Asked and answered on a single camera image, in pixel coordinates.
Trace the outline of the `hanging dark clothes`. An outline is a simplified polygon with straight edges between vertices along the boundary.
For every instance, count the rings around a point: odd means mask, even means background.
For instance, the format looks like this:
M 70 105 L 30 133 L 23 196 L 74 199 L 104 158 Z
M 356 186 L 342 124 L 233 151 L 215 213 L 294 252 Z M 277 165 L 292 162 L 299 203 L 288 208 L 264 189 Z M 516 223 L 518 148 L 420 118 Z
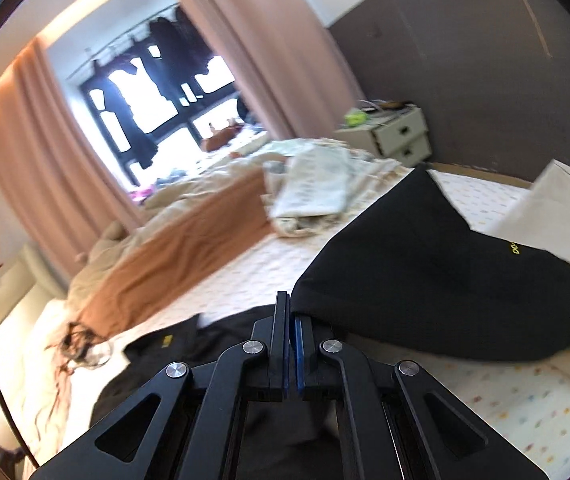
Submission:
M 213 52 L 180 6 L 174 18 L 146 22 L 147 35 L 105 64 L 92 61 L 92 76 L 81 89 L 110 151 L 123 169 L 147 169 L 159 144 L 175 128 L 185 128 L 195 143 L 202 135 L 193 117 L 204 109 L 205 75 Z

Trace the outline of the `beige duvet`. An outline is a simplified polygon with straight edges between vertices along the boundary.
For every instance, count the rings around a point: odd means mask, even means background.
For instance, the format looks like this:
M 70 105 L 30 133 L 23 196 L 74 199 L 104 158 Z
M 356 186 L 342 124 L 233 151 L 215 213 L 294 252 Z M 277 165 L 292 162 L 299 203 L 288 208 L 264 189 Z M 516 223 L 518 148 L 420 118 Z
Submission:
M 92 249 L 81 256 L 84 267 L 72 278 L 66 300 L 68 310 L 80 312 L 107 275 L 138 246 L 235 181 L 254 170 L 261 170 L 264 162 L 271 160 L 284 162 L 286 157 L 275 152 L 239 157 L 214 166 L 198 177 L 162 188 L 146 200 L 143 206 L 145 223 L 132 232 L 121 222 L 112 222 Z

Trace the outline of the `orange brown blanket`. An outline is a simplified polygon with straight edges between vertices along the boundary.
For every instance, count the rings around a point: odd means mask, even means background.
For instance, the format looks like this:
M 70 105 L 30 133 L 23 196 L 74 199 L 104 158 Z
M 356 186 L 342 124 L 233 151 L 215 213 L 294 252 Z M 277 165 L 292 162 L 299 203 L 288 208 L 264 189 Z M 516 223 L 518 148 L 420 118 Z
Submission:
M 134 249 L 76 320 L 111 338 L 145 322 L 272 232 L 256 168 Z

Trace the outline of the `beige pillow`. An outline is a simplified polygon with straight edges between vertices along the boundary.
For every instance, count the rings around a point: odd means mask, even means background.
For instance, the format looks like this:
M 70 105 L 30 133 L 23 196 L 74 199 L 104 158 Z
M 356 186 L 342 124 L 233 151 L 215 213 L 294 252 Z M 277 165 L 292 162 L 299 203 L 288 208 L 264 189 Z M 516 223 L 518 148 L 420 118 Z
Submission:
M 550 162 L 490 233 L 570 262 L 570 166 Z

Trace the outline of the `left pink curtain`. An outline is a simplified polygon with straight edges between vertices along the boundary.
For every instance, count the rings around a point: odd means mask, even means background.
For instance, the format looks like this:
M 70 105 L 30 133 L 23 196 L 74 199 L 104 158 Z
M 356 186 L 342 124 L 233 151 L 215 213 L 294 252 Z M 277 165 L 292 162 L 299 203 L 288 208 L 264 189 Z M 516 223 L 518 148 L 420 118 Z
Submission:
M 0 190 L 65 278 L 112 222 L 127 231 L 143 223 L 74 118 L 38 39 L 0 77 Z

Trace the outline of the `pink curtain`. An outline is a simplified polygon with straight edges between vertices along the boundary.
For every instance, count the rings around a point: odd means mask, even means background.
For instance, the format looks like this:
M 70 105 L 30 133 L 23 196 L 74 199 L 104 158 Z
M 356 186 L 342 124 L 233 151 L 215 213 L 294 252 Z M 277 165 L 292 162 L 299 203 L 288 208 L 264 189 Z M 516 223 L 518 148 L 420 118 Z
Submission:
M 276 139 L 331 136 L 363 92 L 306 0 L 178 0 Z
M 74 118 L 38 39 L 0 77 L 0 190 L 65 278 L 112 222 L 127 231 L 143 223 Z

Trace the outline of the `patterned white cloth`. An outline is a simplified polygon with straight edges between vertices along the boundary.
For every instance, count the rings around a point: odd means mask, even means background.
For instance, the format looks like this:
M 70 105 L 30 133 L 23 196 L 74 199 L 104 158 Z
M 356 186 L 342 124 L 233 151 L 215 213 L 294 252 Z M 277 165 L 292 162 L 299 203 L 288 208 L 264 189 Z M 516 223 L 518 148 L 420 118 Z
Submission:
M 282 162 L 263 163 L 262 202 L 278 236 L 310 237 L 352 219 L 407 173 L 393 158 L 314 141 Z

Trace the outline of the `white bedside cabinet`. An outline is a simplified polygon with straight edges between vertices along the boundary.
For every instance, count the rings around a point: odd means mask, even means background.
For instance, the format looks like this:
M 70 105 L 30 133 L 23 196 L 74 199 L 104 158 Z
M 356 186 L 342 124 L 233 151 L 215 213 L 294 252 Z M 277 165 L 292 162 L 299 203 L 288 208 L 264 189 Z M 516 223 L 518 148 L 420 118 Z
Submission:
M 364 124 L 337 129 L 332 137 L 377 158 L 392 158 L 405 167 L 415 167 L 432 155 L 428 132 L 422 109 L 410 105 L 371 114 Z

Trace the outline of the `brown plush toy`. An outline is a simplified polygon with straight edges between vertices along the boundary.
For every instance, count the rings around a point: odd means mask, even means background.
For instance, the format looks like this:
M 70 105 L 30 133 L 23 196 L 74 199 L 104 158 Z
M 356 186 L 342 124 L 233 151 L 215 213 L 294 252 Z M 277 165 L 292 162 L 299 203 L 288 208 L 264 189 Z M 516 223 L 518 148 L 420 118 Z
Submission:
M 210 138 L 202 139 L 200 148 L 206 153 L 212 153 L 234 140 L 238 133 L 242 131 L 241 124 L 227 126 L 221 130 L 215 130 Z

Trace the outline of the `green object on cabinet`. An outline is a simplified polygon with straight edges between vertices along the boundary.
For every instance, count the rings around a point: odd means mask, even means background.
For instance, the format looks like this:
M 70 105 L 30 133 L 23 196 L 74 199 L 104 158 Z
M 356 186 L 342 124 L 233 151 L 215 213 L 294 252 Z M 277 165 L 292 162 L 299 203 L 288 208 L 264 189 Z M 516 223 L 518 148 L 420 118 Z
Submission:
M 344 125 L 348 128 L 355 128 L 368 121 L 368 114 L 360 108 L 351 108 L 343 117 Z

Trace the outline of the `right pink curtain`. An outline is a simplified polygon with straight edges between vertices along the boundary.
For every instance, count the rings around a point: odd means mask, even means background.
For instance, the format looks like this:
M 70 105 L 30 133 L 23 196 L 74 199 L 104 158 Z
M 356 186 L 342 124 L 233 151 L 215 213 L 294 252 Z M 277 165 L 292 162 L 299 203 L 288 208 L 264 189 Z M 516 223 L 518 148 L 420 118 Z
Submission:
M 331 136 L 363 92 L 306 0 L 178 0 L 276 139 Z

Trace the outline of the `black window frame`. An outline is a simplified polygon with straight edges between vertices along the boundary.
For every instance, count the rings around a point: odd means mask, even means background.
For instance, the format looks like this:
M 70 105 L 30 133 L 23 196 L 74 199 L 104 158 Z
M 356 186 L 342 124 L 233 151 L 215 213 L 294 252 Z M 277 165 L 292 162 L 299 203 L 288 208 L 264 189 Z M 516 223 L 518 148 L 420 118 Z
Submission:
M 238 91 L 225 61 L 168 32 L 128 36 L 76 68 L 91 118 L 128 188 L 144 188 L 204 157 L 212 127 L 236 119 Z

